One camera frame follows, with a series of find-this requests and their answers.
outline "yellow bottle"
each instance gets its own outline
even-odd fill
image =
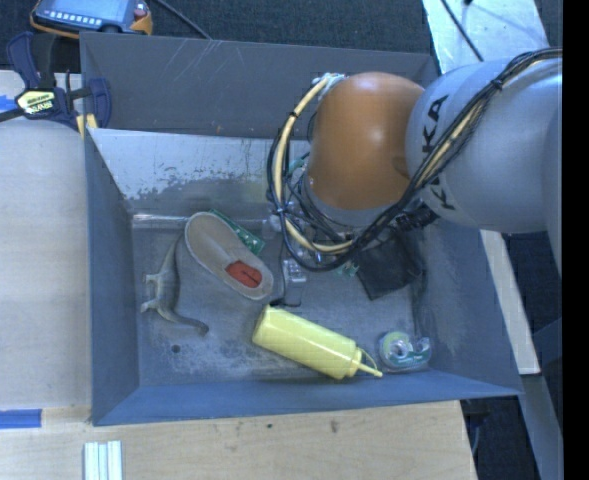
[[[361,362],[363,351],[354,340],[269,304],[256,323],[252,342],[337,380],[357,370],[383,376]]]

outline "dark floor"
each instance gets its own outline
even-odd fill
[[[30,30],[36,0],[0,0],[0,68],[9,39]],[[147,0],[155,35],[199,34]],[[421,0],[165,0],[216,39],[429,53],[430,33]],[[563,0],[535,0],[552,46],[563,45]],[[62,48],[57,70],[79,70],[73,42]],[[561,314],[561,283],[545,234],[506,236],[532,331]],[[545,376],[563,423],[562,365]],[[536,480],[538,473],[515,398],[487,400],[477,459],[481,480]]]

